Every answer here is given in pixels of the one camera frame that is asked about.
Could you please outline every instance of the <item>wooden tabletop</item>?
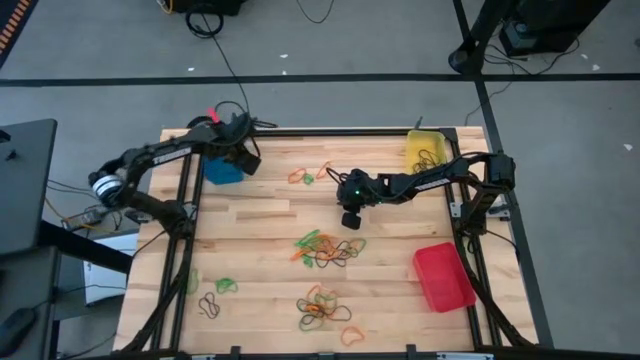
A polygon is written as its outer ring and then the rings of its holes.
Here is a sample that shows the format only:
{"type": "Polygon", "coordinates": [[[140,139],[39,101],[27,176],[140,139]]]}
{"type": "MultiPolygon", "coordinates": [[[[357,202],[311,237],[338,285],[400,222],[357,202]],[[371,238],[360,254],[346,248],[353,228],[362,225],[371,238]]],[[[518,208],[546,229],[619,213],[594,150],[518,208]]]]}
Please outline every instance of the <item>wooden tabletop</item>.
{"type": "MultiPolygon", "coordinates": [[[[487,151],[482,128],[457,130],[462,153],[487,151]]],[[[185,131],[165,130],[162,139],[185,131]]],[[[395,352],[405,351],[407,344],[416,344],[418,351],[473,348],[466,311],[431,311],[411,265],[416,250],[453,241],[443,189],[421,193],[398,206],[366,208],[360,230],[353,231],[340,224],[343,210],[336,205],[336,184],[329,177],[311,185],[287,182],[296,168],[316,174],[326,161],[340,172],[358,167],[372,177],[403,172],[404,136],[259,138],[257,142],[263,161],[255,176],[222,186],[205,182],[192,261],[199,281],[195,293],[187,296],[181,350],[226,354],[234,345],[243,353],[395,352]],[[365,238],[367,246],[344,268],[334,264],[307,268],[302,261],[291,261],[294,243],[314,229],[337,239],[365,238]],[[215,295],[220,313],[211,320],[198,303],[207,292],[215,293],[215,281],[225,277],[234,279],[239,291],[215,295]],[[302,332],[298,322],[303,314],[296,301],[318,284],[335,290],[339,305],[347,306],[353,317],[302,332]],[[343,345],[346,326],[359,327],[366,339],[343,345]]],[[[175,161],[156,168],[149,193],[175,199],[181,166],[175,161]]],[[[488,228],[510,237],[507,223],[490,219],[488,228]]],[[[157,222],[142,226],[138,246],[161,230],[157,222]]],[[[513,247],[489,234],[481,241],[495,301],[523,336],[536,341],[513,247]]],[[[114,349],[131,341],[156,306],[166,249],[164,236],[134,260],[114,349]]],[[[483,341],[489,344],[484,310],[479,301],[477,305],[483,341]]],[[[167,314],[164,346],[173,309],[167,314]]]]}

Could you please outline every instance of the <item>white label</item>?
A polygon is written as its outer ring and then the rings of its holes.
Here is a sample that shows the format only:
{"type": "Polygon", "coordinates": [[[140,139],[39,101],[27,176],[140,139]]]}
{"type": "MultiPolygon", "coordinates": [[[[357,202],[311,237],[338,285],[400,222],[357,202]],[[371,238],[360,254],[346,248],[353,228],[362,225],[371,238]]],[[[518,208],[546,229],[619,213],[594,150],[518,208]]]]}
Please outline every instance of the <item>white label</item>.
{"type": "Polygon", "coordinates": [[[190,153],[191,153],[191,148],[186,148],[186,149],[174,151],[174,152],[169,153],[167,155],[158,156],[157,158],[153,159],[153,164],[154,165],[164,164],[167,161],[171,161],[173,159],[177,159],[177,158],[179,158],[181,156],[185,156],[185,155],[190,154],[190,153]]]}
{"type": "Polygon", "coordinates": [[[427,183],[427,184],[422,184],[420,186],[416,186],[415,189],[418,190],[418,191],[422,191],[422,190],[427,190],[427,189],[433,189],[434,187],[442,186],[442,185],[448,184],[448,183],[450,183],[450,181],[448,179],[441,179],[441,180],[432,181],[432,182],[427,183]]]}

